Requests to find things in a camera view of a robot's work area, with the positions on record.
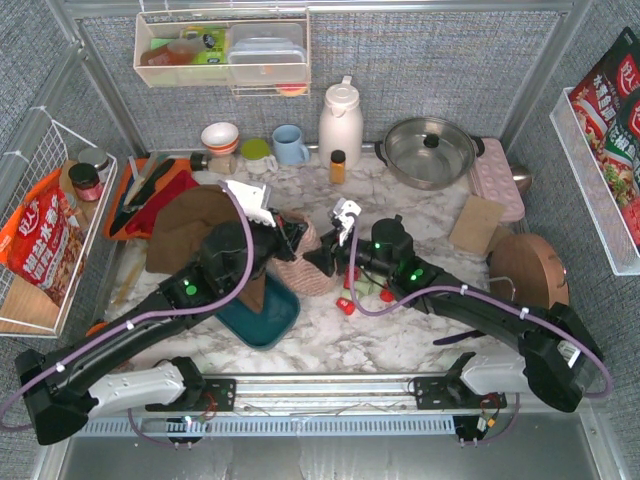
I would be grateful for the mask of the teal storage basket tray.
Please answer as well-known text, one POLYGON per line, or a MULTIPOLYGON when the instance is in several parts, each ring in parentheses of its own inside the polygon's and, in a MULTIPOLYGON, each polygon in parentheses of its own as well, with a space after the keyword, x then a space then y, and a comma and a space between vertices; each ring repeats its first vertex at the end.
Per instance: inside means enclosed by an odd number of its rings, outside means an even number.
POLYGON ((295 325, 300 313, 296 294, 277 277, 266 274, 265 297, 260 313, 252 312, 234 299, 214 316, 248 347, 266 351, 273 348, 295 325))

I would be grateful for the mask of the right arm mounting base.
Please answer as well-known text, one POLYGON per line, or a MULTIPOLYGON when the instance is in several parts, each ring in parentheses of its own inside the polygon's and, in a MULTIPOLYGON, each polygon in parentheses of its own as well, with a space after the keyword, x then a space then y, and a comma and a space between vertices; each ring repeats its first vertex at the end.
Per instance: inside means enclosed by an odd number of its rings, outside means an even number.
POLYGON ((476 394, 461 379, 449 376, 414 377, 408 382, 408 391, 418 410, 507 407, 504 394, 476 394))

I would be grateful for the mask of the green coffee capsule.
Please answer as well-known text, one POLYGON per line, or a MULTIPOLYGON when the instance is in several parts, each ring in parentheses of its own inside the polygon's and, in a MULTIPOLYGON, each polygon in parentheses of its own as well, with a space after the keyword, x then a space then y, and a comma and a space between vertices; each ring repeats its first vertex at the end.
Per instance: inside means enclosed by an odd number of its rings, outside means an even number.
POLYGON ((356 291, 363 296, 369 296, 379 293, 382 288, 376 283, 368 281, 356 281, 354 283, 356 291))

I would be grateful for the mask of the brown cloth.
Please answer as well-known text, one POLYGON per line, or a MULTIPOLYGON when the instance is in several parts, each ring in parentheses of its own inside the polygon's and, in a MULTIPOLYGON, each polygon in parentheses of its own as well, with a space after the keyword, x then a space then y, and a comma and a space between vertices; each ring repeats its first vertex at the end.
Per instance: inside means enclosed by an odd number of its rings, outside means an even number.
POLYGON ((151 295, 155 307, 172 311, 213 311, 243 299, 254 312, 262 308, 264 288, 247 289, 248 247, 241 217, 219 186, 203 185, 179 194, 157 214, 149 240, 146 270, 167 274, 151 295))

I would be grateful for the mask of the pink striped towel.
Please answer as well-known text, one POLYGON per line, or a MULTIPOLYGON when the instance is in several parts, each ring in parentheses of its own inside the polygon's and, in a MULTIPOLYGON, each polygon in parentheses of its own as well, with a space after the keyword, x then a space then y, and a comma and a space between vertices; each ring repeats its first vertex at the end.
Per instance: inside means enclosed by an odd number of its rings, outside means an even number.
POLYGON ((269 269, 279 280, 296 294, 318 297, 329 293, 337 283, 335 275, 329 277, 316 266, 303 258, 303 254, 316 250, 321 246, 320 235, 309 216, 296 211, 285 211, 288 220, 299 220, 307 224, 295 251, 296 259, 292 262, 273 258, 269 262, 269 269))

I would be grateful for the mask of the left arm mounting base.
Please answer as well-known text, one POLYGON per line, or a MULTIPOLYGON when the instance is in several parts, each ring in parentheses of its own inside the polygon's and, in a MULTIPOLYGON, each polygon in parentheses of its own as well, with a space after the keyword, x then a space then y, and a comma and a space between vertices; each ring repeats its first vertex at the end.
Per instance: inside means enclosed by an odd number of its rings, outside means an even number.
POLYGON ((234 409, 237 382, 233 378, 206 378, 204 387, 196 396, 185 392, 168 405, 149 404, 148 412, 231 412, 234 409))

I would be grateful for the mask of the red cloth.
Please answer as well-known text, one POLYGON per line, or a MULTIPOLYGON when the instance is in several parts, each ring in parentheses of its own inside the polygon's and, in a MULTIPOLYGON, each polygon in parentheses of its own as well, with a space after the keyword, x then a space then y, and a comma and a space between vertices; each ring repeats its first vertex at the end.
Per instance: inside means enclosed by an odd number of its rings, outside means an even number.
POLYGON ((198 186, 192 173, 181 170, 125 225, 129 238, 150 238, 159 212, 183 192, 198 186))

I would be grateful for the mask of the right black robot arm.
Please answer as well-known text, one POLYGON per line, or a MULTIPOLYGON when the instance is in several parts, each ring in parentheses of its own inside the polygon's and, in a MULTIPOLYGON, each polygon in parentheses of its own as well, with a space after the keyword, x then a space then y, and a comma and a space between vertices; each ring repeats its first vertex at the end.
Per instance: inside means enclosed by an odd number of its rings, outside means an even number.
POLYGON ((606 398, 613 379, 603 354, 569 306, 524 306, 469 286, 443 268, 418 257, 401 216, 383 218, 368 239, 358 235, 360 207, 340 199, 333 228, 304 258, 331 276, 364 270, 385 278, 402 306, 461 322, 515 350, 524 360, 530 391, 546 405, 571 413, 583 398, 606 398))

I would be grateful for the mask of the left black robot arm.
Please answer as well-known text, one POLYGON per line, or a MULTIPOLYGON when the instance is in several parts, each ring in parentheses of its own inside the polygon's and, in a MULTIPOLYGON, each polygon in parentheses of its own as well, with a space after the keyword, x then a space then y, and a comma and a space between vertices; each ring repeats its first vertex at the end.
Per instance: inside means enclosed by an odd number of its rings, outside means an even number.
POLYGON ((269 260, 294 260, 308 229, 303 219, 267 207, 258 187, 226 181, 214 191, 230 202, 230 219, 210 227, 191 259, 140 304, 75 344, 47 354, 29 349, 16 358, 17 394, 39 444, 65 440, 96 416, 198 400, 203 379, 186 357, 127 378, 113 371, 224 308, 269 260))

